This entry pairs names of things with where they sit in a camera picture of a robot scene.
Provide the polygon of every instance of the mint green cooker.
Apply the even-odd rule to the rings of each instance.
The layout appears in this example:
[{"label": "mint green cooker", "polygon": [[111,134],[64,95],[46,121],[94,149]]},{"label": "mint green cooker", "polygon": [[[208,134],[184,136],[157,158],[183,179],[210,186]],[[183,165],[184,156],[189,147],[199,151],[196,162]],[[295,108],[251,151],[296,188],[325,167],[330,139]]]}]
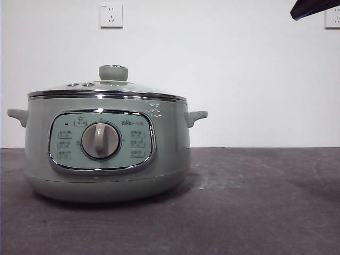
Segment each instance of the mint green cooker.
[{"label": "mint green cooker", "polygon": [[38,193],[72,202],[114,202],[176,187],[190,168],[189,128],[207,112],[186,99],[127,82],[119,65],[100,81],[28,94],[8,116],[26,127],[24,173]]}]

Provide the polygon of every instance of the glass lid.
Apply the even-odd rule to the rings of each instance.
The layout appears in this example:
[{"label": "glass lid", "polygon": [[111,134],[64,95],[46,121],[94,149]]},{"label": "glass lid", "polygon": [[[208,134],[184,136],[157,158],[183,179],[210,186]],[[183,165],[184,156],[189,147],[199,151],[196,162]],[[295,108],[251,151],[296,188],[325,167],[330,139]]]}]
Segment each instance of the glass lid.
[{"label": "glass lid", "polygon": [[99,76],[100,81],[70,83],[49,90],[31,92],[28,97],[31,99],[107,97],[186,101],[184,97],[170,95],[158,89],[127,82],[128,69],[120,65],[101,66]]}]

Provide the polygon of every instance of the lid handle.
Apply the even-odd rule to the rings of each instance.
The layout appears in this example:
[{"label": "lid handle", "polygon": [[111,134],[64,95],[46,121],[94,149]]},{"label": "lid handle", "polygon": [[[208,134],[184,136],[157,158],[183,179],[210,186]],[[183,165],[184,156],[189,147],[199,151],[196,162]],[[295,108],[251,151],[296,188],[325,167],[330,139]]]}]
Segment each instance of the lid handle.
[{"label": "lid handle", "polygon": [[121,65],[102,65],[99,77],[103,81],[127,81],[128,69]]}]

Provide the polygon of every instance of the cooker base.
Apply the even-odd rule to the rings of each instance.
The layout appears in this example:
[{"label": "cooker base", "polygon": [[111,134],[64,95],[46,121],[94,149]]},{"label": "cooker base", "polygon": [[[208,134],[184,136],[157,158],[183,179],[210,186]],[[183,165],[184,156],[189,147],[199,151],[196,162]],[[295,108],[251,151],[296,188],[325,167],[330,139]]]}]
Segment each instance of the cooker base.
[{"label": "cooker base", "polygon": [[160,177],[117,182],[56,182],[26,174],[28,182],[39,194],[62,201],[103,203],[150,197],[179,185],[188,170]]}]

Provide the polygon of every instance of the dial knob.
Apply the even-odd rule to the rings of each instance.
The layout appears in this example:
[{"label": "dial knob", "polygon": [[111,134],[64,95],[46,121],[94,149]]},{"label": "dial knob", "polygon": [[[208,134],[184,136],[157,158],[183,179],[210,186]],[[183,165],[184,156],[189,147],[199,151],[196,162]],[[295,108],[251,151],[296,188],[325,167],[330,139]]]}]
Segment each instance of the dial knob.
[{"label": "dial knob", "polygon": [[81,143],[84,151],[93,158],[107,158],[119,147],[116,128],[106,123],[90,125],[83,133]]}]

